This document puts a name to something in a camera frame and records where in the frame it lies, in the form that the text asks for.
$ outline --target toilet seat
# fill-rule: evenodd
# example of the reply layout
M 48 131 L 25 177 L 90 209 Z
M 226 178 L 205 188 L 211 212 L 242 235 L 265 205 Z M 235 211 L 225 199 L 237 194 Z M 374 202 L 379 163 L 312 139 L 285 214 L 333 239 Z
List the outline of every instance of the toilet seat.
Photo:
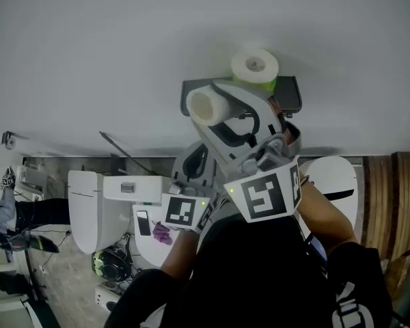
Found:
M 119 241 L 131 218 L 130 202 L 103 197 L 103 175 L 68 172 L 70 225 L 77 246 L 87 254 Z

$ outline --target purple object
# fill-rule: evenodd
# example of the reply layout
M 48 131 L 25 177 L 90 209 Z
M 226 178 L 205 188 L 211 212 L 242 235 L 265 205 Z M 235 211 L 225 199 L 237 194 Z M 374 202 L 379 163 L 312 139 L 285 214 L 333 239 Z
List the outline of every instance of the purple object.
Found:
M 153 233 L 153 238 L 155 238 L 158 242 L 167 244 L 167 245 L 172 245 L 173 240 L 170 238 L 170 229 L 165 227 L 164 225 L 161 225 L 160 222 L 158 222 L 155 225 L 155 228 L 152 231 Z

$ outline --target white wall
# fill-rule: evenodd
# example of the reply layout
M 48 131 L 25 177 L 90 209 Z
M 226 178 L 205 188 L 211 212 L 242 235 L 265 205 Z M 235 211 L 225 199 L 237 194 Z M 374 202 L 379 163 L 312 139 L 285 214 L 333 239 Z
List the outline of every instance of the white wall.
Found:
M 410 150 L 410 0 L 0 0 L 0 132 L 174 154 L 197 139 L 182 80 L 229 74 L 247 43 L 297 76 L 310 152 Z

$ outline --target person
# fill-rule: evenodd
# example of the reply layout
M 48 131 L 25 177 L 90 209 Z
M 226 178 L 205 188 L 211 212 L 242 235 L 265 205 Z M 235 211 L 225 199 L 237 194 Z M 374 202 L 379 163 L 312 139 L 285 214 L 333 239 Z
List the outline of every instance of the person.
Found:
M 388 327 L 392 303 L 376 249 L 311 183 L 299 214 L 327 254 L 327 275 L 294 217 L 233 215 L 199 236 L 181 232 L 160 269 L 138 273 L 112 327 Z
M 15 175 L 11 168 L 6 171 L 6 176 L 12 182 L 4 187 L 0 199 L 0 234 L 15 235 L 43 225 L 70 225 L 67 199 L 16 202 Z

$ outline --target paper towel roll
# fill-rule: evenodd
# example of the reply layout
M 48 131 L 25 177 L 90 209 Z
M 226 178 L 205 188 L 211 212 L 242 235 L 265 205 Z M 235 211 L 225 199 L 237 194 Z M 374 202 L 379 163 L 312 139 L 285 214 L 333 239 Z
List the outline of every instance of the paper towel roll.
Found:
M 274 56 L 263 49 L 241 49 L 231 61 L 234 81 L 242 81 L 273 92 L 279 65 Z
M 190 91 L 186 102 L 191 119 L 206 126 L 217 125 L 246 111 L 216 93 L 210 85 Z

